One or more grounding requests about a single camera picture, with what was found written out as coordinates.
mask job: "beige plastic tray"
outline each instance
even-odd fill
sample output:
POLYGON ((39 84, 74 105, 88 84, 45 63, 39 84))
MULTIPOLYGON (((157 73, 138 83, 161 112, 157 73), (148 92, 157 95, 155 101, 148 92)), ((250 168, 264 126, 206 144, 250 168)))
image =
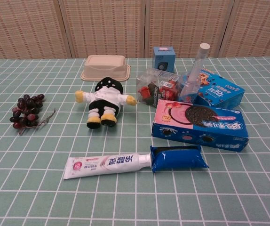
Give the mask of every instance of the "beige plastic tray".
POLYGON ((99 81, 104 77, 111 77, 117 81, 125 81, 130 77, 130 69, 124 56, 90 55, 85 62, 81 79, 99 81))

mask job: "black and white plush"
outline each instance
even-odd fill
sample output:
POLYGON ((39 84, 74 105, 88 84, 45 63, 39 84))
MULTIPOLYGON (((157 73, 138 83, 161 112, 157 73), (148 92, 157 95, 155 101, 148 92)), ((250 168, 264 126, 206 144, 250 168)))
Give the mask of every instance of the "black and white plush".
POLYGON ((121 83, 110 77, 99 81, 94 93, 76 91, 75 100, 78 103, 84 101, 90 103, 87 120, 87 126, 90 129, 97 129, 101 124, 109 127, 115 126, 120 106, 137 104, 134 97, 123 94, 121 83))

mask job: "white toothpaste tube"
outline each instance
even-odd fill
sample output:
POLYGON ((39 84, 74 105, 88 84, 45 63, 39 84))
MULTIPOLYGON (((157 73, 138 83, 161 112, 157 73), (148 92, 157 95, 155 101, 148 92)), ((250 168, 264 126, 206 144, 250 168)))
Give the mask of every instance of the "white toothpaste tube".
POLYGON ((143 167, 151 167, 150 154, 129 153, 68 158, 64 179, 138 171, 143 167))

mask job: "woven wall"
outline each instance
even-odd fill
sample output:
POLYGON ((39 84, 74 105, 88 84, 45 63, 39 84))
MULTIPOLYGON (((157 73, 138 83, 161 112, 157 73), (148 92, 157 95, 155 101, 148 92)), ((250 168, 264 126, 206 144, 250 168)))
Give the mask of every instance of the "woven wall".
POLYGON ((55 3, 0 0, 0 58, 71 58, 55 3))
POLYGON ((207 42, 216 57, 232 0, 148 0, 145 29, 146 57, 153 46, 173 46, 178 57, 195 57, 207 42))
POLYGON ((270 56, 270 0, 236 0, 219 56, 270 56))
POLYGON ((144 0, 60 0, 72 56, 143 57, 144 0))

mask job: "toothpaste tube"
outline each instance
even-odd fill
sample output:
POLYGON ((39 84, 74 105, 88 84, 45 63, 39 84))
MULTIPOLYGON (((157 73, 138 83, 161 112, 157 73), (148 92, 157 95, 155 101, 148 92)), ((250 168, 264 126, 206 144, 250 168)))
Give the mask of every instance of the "toothpaste tube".
POLYGON ((64 179, 138 171, 143 167, 151 167, 150 154, 141 155, 129 153, 97 157, 68 158, 64 179))
POLYGON ((173 168, 209 168, 201 156, 201 146, 152 147, 152 171, 173 168))

